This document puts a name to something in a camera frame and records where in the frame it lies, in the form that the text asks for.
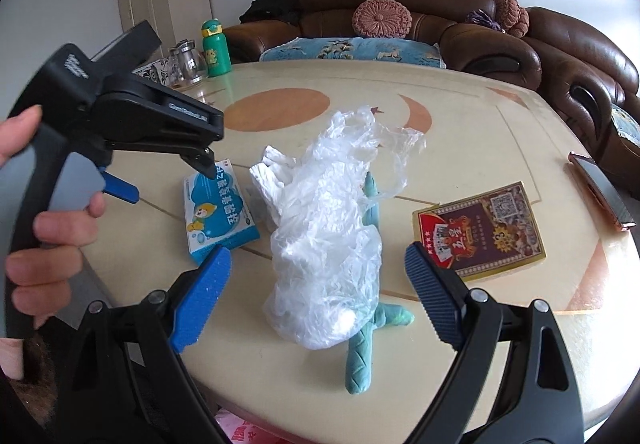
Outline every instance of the plastic bag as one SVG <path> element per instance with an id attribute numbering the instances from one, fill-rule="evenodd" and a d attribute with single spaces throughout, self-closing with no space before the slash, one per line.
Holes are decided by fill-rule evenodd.
<path id="1" fill-rule="evenodd" d="M 275 288 L 264 305 L 273 328 L 306 348 L 346 341 L 371 319 L 380 293 L 382 240 L 363 214 L 406 186 L 406 161 L 424 134 L 390 130 L 370 108 L 337 112 L 294 159 L 268 146 L 251 175 L 276 230 Z M 394 154 L 395 185 L 373 199 L 362 185 L 380 145 Z"/>

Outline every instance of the marble tabletop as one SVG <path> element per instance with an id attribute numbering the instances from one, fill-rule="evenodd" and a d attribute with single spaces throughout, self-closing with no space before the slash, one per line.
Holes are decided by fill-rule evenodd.
<path id="1" fill-rule="evenodd" d="M 390 62 L 317 60 L 234 66 L 185 93 L 225 112 L 229 158 L 242 186 L 267 144 L 298 156 L 336 110 L 367 105 L 376 120 L 425 132 L 427 148 L 410 160 L 408 186 L 382 203 L 381 300 L 407 307 L 415 322 L 374 335 L 373 380 L 362 395 L 344 388 L 346 345 L 306 350 L 281 339 L 262 305 L 274 284 L 269 233 L 233 251 L 232 276 L 200 341 L 182 355 L 217 401 L 294 442 L 404 442 L 452 363 L 404 274 L 414 239 L 412 213 L 522 181 L 546 258 L 475 280 L 498 301 L 554 310 L 582 397 L 585 426 L 606 416 L 640 368 L 640 342 L 628 316 L 640 284 L 629 233 L 619 233 L 579 182 L 567 154 L 586 154 L 564 122 L 534 92 L 460 72 Z M 380 151 L 371 170 L 390 178 Z M 116 153 L 110 172 L 135 184 L 136 205 L 108 198 L 98 242 L 85 250 L 118 304 L 139 302 L 194 268 L 187 250 L 178 156 Z M 499 344 L 470 427 L 484 423 L 508 345 Z"/>

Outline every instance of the human hand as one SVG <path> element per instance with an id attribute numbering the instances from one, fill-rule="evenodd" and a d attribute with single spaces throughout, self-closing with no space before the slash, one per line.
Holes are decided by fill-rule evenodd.
<path id="1" fill-rule="evenodd" d="M 32 106 L 17 117 L 0 122 L 0 167 L 24 148 L 40 124 L 42 109 Z M 14 306 L 34 316 L 39 328 L 71 300 L 68 279 L 82 269 L 79 247 L 95 241 L 96 218 L 104 213 L 102 193 L 95 194 L 85 211 L 42 212 L 36 216 L 33 232 L 38 240 L 55 244 L 51 249 L 26 249 L 6 259 L 7 276 L 17 287 Z M 22 377 L 22 341 L 0 339 L 0 366 L 12 379 Z"/>

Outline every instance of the pink round cushion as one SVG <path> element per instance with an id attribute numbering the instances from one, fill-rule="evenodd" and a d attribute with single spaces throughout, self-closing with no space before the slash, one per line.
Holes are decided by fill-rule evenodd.
<path id="1" fill-rule="evenodd" d="M 509 30 L 518 23 L 520 18 L 520 5 L 517 0 L 494 0 L 495 21 L 504 30 Z"/>
<path id="2" fill-rule="evenodd" d="M 367 0 L 353 13 L 351 24 L 363 38 L 404 38 L 411 30 L 411 13 L 395 0 Z"/>
<path id="3" fill-rule="evenodd" d="M 511 27 L 507 33 L 516 38 L 522 38 L 529 31 L 529 12 L 524 7 L 520 8 L 520 17 L 516 25 Z"/>

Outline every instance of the cartoon dog illustration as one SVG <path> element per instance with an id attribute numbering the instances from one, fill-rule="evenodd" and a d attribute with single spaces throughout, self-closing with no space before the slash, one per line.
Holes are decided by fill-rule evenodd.
<path id="1" fill-rule="evenodd" d="M 210 202 L 198 204 L 193 209 L 193 220 L 187 225 L 187 231 L 202 231 L 204 229 L 204 219 L 209 218 L 218 207 Z"/>

